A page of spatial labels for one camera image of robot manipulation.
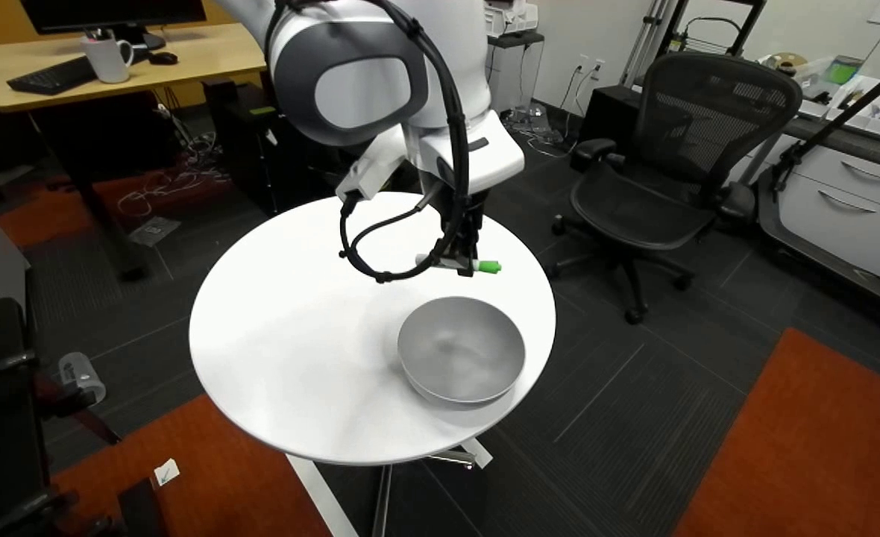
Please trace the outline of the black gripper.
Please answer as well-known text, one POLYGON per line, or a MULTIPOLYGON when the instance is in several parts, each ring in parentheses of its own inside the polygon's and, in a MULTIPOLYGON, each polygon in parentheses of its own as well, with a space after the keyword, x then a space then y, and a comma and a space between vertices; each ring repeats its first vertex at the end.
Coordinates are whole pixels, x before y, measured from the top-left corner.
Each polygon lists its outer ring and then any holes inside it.
POLYGON ((440 214, 437 263, 462 277, 474 275, 482 204, 482 195, 459 201, 449 189, 440 189, 433 201, 433 208, 440 214))

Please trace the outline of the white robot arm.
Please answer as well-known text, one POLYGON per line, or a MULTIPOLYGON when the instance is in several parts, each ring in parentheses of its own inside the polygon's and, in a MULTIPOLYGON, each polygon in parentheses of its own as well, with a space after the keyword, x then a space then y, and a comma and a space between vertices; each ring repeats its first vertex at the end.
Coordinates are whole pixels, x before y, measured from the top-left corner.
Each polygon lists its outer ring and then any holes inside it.
POLYGON ((386 284, 425 269, 486 272, 476 257, 482 198, 525 166, 491 107, 482 0, 216 0, 258 44, 275 99, 294 131, 364 151, 336 186, 340 250, 386 284), (406 272, 376 272, 357 245, 412 208, 348 236, 345 222, 400 165, 421 177, 418 208, 440 236, 406 272))

